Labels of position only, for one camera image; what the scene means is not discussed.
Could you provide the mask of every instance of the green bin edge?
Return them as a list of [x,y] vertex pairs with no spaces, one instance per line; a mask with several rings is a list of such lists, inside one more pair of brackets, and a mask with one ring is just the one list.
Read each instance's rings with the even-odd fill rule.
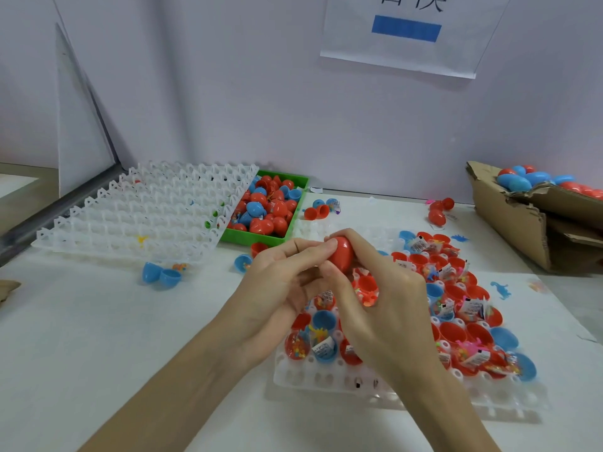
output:
[[279,171],[268,171],[268,170],[260,170],[258,171],[258,176],[269,175],[274,177],[278,175],[281,181],[285,179],[289,179],[293,181],[296,187],[301,187],[303,192],[301,193],[302,197],[298,202],[298,206],[296,211],[293,213],[293,218],[291,219],[291,224],[287,229],[287,233],[284,238],[279,238],[276,236],[266,236],[263,234],[250,233],[248,231],[235,230],[232,228],[227,228],[222,235],[220,241],[225,243],[234,243],[239,244],[241,246],[251,246],[253,243],[264,243],[268,247],[278,246],[279,244],[284,243],[287,240],[291,239],[291,235],[293,235],[293,228],[295,227],[297,220],[297,213],[300,212],[301,206],[299,203],[303,203],[303,199],[306,196],[307,192],[307,183],[310,182],[310,178],[306,178],[305,176],[298,176],[295,174],[289,173],[281,173]]

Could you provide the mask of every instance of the blue rectangle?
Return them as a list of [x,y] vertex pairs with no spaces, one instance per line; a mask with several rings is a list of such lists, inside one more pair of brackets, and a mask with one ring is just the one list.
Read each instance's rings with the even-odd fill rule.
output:
[[418,22],[416,20],[398,19],[386,15],[376,15],[373,22],[373,33],[410,38],[412,40],[434,43],[440,35],[441,25]]

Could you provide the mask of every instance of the chinese character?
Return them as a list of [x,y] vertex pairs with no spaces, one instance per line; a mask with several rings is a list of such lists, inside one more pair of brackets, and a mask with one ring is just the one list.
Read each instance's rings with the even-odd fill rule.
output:
[[385,2],[394,2],[394,3],[398,3],[398,6],[400,6],[400,3],[402,3],[402,0],[381,0],[381,4],[385,3]]
[[[445,1],[446,0],[431,0],[431,3],[428,3],[425,6],[423,6],[422,8],[419,8],[419,10],[428,8],[431,5],[435,5],[435,8],[438,10],[439,13],[441,13],[443,11],[443,9],[441,9],[438,2],[445,2]],[[417,0],[417,6],[415,6],[415,9],[418,8],[420,2],[421,2],[421,0]]]

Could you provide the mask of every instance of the person's left hand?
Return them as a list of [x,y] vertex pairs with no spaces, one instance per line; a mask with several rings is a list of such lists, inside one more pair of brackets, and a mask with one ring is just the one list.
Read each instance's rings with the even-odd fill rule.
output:
[[265,360],[307,302],[328,290],[318,265],[336,249],[335,239],[292,239],[255,257],[213,321],[229,334],[230,351],[247,369]]

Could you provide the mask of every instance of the white table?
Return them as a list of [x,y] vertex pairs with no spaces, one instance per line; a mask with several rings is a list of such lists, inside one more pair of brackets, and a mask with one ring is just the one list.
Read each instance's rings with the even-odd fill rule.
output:
[[[309,194],[306,205],[330,196]],[[343,212],[328,217],[333,227],[430,231],[423,204],[340,199]],[[503,450],[599,450],[603,347],[556,297],[528,287],[534,274],[471,208],[456,215],[442,233],[471,239],[458,246],[493,295],[490,281],[509,284],[513,295],[495,305],[552,404],[540,417],[487,421],[487,429]],[[220,244],[211,263],[170,291],[141,285],[140,265],[27,250],[2,267],[0,278],[23,285],[0,309],[0,450],[75,451],[214,317],[241,279],[231,267],[243,251]],[[270,358],[235,387],[189,452],[430,450],[408,412],[274,387],[272,365]]]

